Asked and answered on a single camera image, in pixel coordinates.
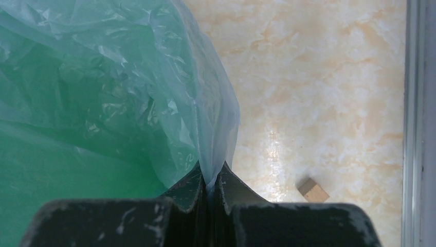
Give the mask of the green plastic trash bin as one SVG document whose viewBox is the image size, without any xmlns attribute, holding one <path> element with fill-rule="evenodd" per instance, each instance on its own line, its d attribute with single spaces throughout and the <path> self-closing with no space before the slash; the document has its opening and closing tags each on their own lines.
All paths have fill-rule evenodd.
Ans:
<svg viewBox="0 0 436 247">
<path fill-rule="evenodd" d="M 46 202 L 154 197 L 197 162 L 165 94 L 102 53 L 1 12 L 1 246 Z"/>
</svg>

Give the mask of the light blue plastic bag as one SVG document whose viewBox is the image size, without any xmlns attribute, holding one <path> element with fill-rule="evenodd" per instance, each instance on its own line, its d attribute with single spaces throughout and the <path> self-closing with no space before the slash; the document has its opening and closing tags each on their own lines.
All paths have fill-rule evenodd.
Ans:
<svg viewBox="0 0 436 247">
<path fill-rule="evenodd" d="M 1 1 L 1 120 L 211 189 L 240 107 L 183 1 Z"/>
</svg>

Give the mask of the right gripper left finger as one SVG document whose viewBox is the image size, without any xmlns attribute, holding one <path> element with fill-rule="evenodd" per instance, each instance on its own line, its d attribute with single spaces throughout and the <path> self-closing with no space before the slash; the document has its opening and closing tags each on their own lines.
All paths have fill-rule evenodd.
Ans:
<svg viewBox="0 0 436 247">
<path fill-rule="evenodd" d="M 20 246 L 203 246 L 205 213 L 205 183 L 195 165 L 155 198 L 50 201 Z"/>
</svg>

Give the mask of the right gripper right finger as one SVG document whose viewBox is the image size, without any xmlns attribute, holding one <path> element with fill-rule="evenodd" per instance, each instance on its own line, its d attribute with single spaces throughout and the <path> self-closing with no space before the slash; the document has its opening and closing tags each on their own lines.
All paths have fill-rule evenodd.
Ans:
<svg viewBox="0 0 436 247">
<path fill-rule="evenodd" d="M 268 202 L 227 164 L 215 181 L 214 210 L 214 246 L 381 246 L 360 207 Z"/>
</svg>

